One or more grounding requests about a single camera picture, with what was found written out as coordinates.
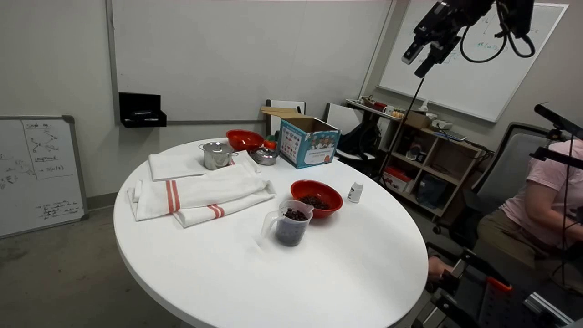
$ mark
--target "pink shirt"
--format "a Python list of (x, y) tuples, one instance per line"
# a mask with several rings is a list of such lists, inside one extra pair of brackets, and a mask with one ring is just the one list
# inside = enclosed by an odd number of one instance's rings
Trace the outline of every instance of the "pink shirt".
[[(553, 151), (569, 154), (571, 141), (559, 142), (549, 148)], [(571, 156), (583, 159), (583, 141), (576, 139), (573, 142), (573, 152)], [(527, 181), (540, 183), (544, 186), (557, 190), (559, 193), (554, 199), (552, 209), (563, 214), (563, 202), (565, 197), (565, 178), (567, 177), (567, 165), (553, 160), (531, 159), (528, 164)], [(532, 221), (524, 209), (525, 189), (523, 187), (518, 195), (510, 198), (500, 208), (506, 216), (540, 239), (545, 244), (554, 247), (561, 247), (561, 233), (550, 231), (548, 228)], [(567, 213), (570, 209), (575, 209), (583, 205), (583, 170), (572, 168), (569, 171), (569, 191), (567, 194)]]

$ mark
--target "office chair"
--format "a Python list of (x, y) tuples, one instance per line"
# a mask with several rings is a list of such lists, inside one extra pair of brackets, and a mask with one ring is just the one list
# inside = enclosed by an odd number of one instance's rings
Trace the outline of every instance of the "office chair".
[[(328, 103), (326, 105), (326, 112), (324, 113), (324, 121), (331, 126), (340, 130), (341, 135), (346, 135), (363, 122), (364, 114), (361, 110), (352, 109), (337, 104)], [(358, 155), (349, 154), (341, 151), (336, 147), (336, 156), (341, 162), (369, 175), (373, 161), (377, 157), (373, 154), (365, 152), (367, 159), (363, 159)]]
[[(448, 226), (450, 238), (472, 248), (477, 240), (476, 228), (485, 215), (496, 210), (508, 198), (518, 194), (528, 174), (530, 153), (545, 146), (549, 130), (523, 123), (510, 123), (490, 166), (471, 189), (462, 190), (466, 207)], [(440, 225), (433, 228), (441, 233)]]
[[(267, 107), (278, 107), (278, 108), (295, 108), (297, 112), (300, 114), (305, 114), (305, 102), (293, 102), (288, 100), (273, 100), (268, 99), (265, 101), (265, 105)], [(279, 126), (282, 122), (282, 119), (266, 114), (266, 125), (267, 125), (267, 133), (275, 135), (275, 132), (279, 131)]]

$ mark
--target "whiteboard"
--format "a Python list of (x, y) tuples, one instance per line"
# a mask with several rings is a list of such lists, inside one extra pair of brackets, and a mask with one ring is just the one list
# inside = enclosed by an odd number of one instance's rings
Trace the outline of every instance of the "whiteboard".
[[(425, 46), (411, 65), (403, 63), (401, 58), (413, 42), (413, 29), (434, 4), (435, 1), (409, 3), (379, 88), (408, 96), (415, 94), (420, 79), (414, 72), (427, 58), (429, 46)], [(508, 43), (493, 61), (473, 64), (461, 56), (458, 45), (443, 64), (435, 65), (429, 71), (418, 98), (487, 121), (498, 121), (567, 7), (535, 4), (531, 32), (528, 34), (536, 48), (533, 57), (519, 58)], [(502, 39), (494, 38), (498, 32), (500, 26), (493, 6), (488, 15), (468, 31), (463, 45), (468, 57), (482, 60), (495, 54), (502, 45)], [(528, 46), (522, 40), (515, 43), (521, 53), (529, 53)]]
[(73, 117), (0, 117), (0, 236), (87, 213)]
[(168, 121), (263, 120), (265, 99), (318, 116), (357, 97), (391, 3), (110, 1), (114, 92), (161, 95)]

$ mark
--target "red mixing bowl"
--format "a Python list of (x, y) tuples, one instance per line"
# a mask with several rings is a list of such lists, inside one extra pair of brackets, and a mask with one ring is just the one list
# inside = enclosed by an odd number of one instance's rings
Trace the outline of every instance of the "red mixing bowl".
[(304, 196), (316, 196), (330, 206), (328, 210), (314, 208), (314, 218), (325, 218), (342, 207), (342, 196), (327, 184), (314, 180), (298, 180), (291, 185), (291, 195), (295, 200)]
[(247, 130), (230, 130), (227, 132), (227, 139), (231, 147), (238, 152), (257, 149), (264, 141), (260, 134)]

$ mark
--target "measuring cup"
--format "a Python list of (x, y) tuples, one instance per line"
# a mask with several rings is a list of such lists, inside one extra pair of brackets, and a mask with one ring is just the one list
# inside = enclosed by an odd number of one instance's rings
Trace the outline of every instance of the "measuring cup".
[[(284, 214), (287, 209), (291, 208), (294, 211), (302, 212), (306, 218), (305, 221), (296, 221), (286, 217)], [(273, 211), (267, 213), (265, 220), (263, 221), (263, 228), (261, 229), (261, 240), (267, 237), (271, 227), (275, 222), (278, 223), (275, 228), (275, 236), (280, 243), (286, 246), (295, 246), (300, 243), (301, 238), (304, 236), (305, 230), (308, 228), (308, 224), (312, 220), (312, 211), (314, 207), (312, 205), (304, 204), (297, 200), (286, 200), (279, 204), (279, 211)]]

